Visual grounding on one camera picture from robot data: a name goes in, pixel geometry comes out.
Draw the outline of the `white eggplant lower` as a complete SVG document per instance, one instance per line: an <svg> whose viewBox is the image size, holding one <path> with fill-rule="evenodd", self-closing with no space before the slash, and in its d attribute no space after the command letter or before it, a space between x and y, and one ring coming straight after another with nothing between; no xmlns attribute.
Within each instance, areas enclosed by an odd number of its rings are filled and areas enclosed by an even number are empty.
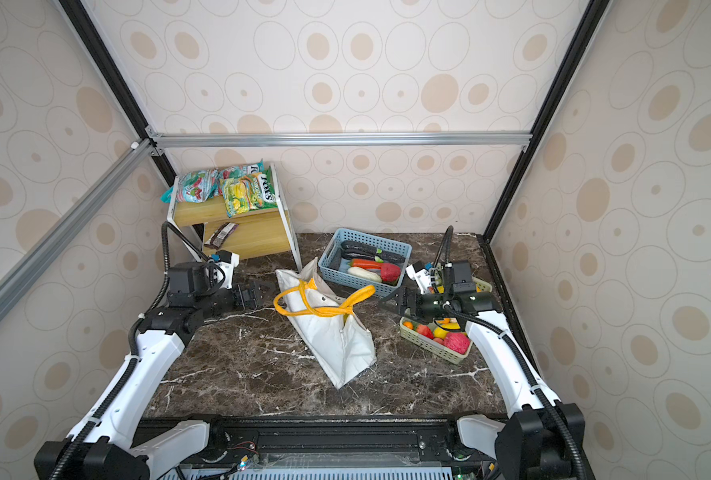
<svg viewBox="0 0 711 480"><path fill-rule="evenodd" d="M363 269L361 267L351 267L349 270L347 270L347 273L349 275L361 278L363 280L367 280L369 282L373 283L381 283L383 280L381 279L381 276L374 271Z"/></svg>

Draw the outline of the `yellow candy snack bag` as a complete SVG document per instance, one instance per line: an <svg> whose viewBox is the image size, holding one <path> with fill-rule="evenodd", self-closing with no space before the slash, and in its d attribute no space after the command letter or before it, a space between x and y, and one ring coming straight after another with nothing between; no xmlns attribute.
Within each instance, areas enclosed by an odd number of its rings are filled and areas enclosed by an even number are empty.
<svg viewBox="0 0 711 480"><path fill-rule="evenodd" d="M221 179L219 185L230 218L262 207L257 187L250 176Z"/></svg>

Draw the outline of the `green gummy snack bag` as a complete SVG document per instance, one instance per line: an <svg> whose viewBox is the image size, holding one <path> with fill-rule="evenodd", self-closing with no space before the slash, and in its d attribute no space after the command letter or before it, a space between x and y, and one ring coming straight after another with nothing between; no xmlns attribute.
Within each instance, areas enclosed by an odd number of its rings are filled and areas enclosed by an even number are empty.
<svg viewBox="0 0 711 480"><path fill-rule="evenodd" d="M218 178L217 169L188 172L177 178L177 186L165 191L160 196L160 201L169 203L174 198L177 202L203 203L217 194Z"/></svg>

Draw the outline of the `brown chocolate bar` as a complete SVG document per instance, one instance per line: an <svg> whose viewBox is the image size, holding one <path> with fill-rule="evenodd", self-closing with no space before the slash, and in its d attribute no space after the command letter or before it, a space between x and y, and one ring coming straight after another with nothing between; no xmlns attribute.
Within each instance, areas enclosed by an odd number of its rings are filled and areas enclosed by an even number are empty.
<svg viewBox="0 0 711 480"><path fill-rule="evenodd" d="M208 248L212 248L215 250L219 250L225 240L237 230L238 225L232 222L226 222L221 225L219 225L209 236L209 238L205 241L204 246Z"/></svg>

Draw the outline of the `red strawberry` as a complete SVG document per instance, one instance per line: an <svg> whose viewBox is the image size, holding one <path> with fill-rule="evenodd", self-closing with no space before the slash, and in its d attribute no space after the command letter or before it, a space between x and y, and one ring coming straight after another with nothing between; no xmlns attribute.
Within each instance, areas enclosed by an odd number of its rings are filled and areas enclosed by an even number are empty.
<svg viewBox="0 0 711 480"><path fill-rule="evenodd" d="M433 335L433 332L431 331L431 328L427 325L419 324L417 325L417 328L415 328L415 332L417 334L422 335L423 337L429 338L430 340L435 339L435 336Z"/></svg>

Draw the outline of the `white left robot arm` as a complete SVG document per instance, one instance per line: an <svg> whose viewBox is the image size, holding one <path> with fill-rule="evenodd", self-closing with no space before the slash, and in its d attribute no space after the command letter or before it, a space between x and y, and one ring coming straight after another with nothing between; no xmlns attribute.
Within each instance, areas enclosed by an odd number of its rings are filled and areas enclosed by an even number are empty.
<svg viewBox="0 0 711 480"><path fill-rule="evenodd" d="M157 479L207 448L212 428L185 420L139 445L137 427L161 380L207 320L259 308L263 284L232 282L237 255L220 250L170 262L169 238L194 244L171 222L161 226L164 280L151 306L127 334L129 352L91 410L61 441L46 442L34 467L40 479Z"/></svg>

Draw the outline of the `blue plastic basket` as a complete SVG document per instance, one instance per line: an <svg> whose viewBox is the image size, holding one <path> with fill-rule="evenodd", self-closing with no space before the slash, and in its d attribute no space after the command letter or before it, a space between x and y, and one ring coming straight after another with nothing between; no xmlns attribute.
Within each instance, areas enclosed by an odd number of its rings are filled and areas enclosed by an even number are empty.
<svg viewBox="0 0 711 480"><path fill-rule="evenodd" d="M387 297L403 283L413 248L403 242L339 228L329 241L318 270L329 283L359 290L375 286Z"/></svg>

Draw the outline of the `horizontal aluminium rail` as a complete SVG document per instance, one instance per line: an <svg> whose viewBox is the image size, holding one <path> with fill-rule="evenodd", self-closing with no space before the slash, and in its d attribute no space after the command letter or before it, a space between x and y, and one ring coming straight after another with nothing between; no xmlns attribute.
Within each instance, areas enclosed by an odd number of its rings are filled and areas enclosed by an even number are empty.
<svg viewBox="0 0 711 480"><path fill-rule="evenodd" d="M527 146L531 134L526 131L493 132L348 132L348 133L271 133L271 134L163 134L151 139L163 148L189 147L369 147L369 146Z"/></svg>

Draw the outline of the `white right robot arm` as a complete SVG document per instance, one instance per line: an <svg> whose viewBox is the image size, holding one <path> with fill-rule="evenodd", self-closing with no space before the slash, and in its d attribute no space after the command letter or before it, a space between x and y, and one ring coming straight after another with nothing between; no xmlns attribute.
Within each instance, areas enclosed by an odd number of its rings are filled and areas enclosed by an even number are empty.
<svg viewBox="0 0 711 480"><path fill-rule="evenodd" d="M457 419L465 450L491 460L485 479L591 479L583 450L585 418L543 381L509 328L491 292L480 292L469 262L451 258L453 230L447 228L429 265L409 265L415 288L399 287L381 300L384 310L417 325L449 318L457 334L477 348L505 402L507 421L483 414Z"/></svg>

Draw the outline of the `red bell pepper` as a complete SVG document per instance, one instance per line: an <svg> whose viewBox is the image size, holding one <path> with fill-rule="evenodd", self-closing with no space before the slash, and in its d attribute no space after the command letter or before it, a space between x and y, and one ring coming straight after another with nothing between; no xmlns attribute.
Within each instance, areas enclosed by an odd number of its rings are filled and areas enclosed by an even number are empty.
<svg viewBox="0 0 711 480"><path fill-rule="evenodd" d="M391 263L381 263L379 276L381 276L383 283L397 285L397 282L401 279L401 274L403 274L403 270L399 266Z"/></svg>

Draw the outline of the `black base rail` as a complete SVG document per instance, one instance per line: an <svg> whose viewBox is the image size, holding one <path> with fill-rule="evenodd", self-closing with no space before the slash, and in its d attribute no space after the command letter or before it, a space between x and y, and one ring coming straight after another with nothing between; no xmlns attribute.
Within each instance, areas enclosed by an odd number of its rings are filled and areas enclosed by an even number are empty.
<svg viewBox="0 0 711 480"><path fill-rule="evenodd" d="M569 416L567 446L541 413L507 419L441 416L229 417L142 420L133 448L175 427L208 428L193 452L175 447L171 479L591 479L581 449L585 422Z"/></svg>

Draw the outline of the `dark eggplant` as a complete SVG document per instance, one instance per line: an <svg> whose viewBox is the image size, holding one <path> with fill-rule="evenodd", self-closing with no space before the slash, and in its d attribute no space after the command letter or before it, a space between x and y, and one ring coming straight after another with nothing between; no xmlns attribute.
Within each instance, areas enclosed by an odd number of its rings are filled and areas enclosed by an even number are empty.
<svg viewBox="0 0 711 480"><path fill-rule="evenodd" d="M388 252L381 248L357 241L343 241L340 244L341 258L346 260L369 260L377 263L403 264L405 256Z"/></svg>

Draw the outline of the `left diagonal aluminium rail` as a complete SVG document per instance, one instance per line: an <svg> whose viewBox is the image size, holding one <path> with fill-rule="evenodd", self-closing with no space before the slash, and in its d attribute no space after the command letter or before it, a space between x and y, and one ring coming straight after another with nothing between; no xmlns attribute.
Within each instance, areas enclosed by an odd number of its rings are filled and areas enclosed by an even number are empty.
<svg viewBox="0 0 711 480"><path fill-rule="evenodd" d="M87 192L54 224L37 244L0 280L0 322L29 292L52 262L89 224L98 210L113 196L126 178L149 158L152 141L138 140Z"/></svg>

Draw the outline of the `green plastic basket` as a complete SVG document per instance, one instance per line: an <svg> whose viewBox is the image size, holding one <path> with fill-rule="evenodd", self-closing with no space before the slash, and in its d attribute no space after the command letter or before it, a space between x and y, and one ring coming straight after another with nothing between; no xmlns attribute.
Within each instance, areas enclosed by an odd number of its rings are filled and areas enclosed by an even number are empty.
<svg viewBox="0 0 711 480"><path fill-rule="evenodd" d="M421 273L415 273L409 275L417 286L419 290L423 293L443 293L443 286L439 282L439 277L435 280L431 280L431 274L423 270ZM491 293L493 292L493 286L481 280L477 277L473 277L473 282L477 286L477 293ZM462 342L461 340L455 340L451 342L453 345L449 348L447 345L447 336L451 333L461 332L461 326L455 318L443 317L429 321L429 323L421 323L413 320L409 320L408 317L401 318L401 323L399 323L399 335L404 340L419 346L421 349L453 364L459 365L463 360L467 359L469 356L469 351L471 351L471 342Z"/></svg>

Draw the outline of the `green mint snack bag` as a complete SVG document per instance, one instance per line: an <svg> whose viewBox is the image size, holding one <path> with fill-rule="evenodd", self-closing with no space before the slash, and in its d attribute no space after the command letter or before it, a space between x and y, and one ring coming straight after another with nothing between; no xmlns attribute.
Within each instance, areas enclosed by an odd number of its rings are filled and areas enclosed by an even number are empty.
<svg viewBox="0 0 711 480"><path fill-rule="evenodd" d="M259 210L263 210L267 208L275 208L275 206L277 206L276 194L271 174L271 170L269 168L265 168L264 163L261 161L255 164L236 166L229 171L227 178L250 176L255 182L259 197L262 201L262 207Z"/></svg>

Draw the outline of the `pink peach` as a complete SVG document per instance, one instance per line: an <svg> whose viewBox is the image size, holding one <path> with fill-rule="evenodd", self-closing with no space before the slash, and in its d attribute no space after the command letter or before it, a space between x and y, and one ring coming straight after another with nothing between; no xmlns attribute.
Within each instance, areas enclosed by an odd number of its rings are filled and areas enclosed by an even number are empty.
<svg viewBox="0 0 711 480"><path fill-rule="evenodd" d="M467 337L467 334L453 331L443 340L443 345L457 354L465 355L469 351L469 347L471 347L471 340Z"/></svg>

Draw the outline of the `small yellow lemon fruit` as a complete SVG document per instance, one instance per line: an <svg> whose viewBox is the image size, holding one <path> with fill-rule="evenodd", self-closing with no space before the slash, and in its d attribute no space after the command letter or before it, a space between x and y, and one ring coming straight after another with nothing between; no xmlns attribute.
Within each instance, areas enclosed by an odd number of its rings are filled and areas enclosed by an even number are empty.
<svg viewBox="0 0 711 480"><path fill-rule="evenodd" d="M435 330L433 330L433 337L439 338L441 340L445 340L445 338L447 338L447 335L449 335L449 333L451 333L449 330L447 330L445 328L441 328L441 326L439 326L439 327L435 328Z"/></svg>

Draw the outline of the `white grocery bag yellow handles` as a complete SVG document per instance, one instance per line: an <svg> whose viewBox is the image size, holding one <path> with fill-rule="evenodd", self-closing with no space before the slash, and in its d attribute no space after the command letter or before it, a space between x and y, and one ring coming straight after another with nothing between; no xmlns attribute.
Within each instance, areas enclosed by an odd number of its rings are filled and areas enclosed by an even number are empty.
<svg viewBox="0 0 711 480"><path fill-rule="evenodd" d="M301 272L279 269L275 276L279 286L275 311L290 321L335 389L375 364L373 336L354 311L375 296L375 286L340 298L317 273L315 261Z"/></svg>

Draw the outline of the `red chili pepper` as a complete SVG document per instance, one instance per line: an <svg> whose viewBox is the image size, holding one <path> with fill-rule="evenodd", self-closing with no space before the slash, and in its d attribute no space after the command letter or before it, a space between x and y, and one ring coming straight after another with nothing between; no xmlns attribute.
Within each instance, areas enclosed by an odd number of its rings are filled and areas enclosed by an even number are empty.
<svg viewBox="0 0 711 480"><path fill-rule="evenodd" d="M350 265L352 267L358 267L367 270L381 270L381 268L383 268L383 265L385 264L383 262L378 262L375 260L353 259L351 260Z"/></svg>

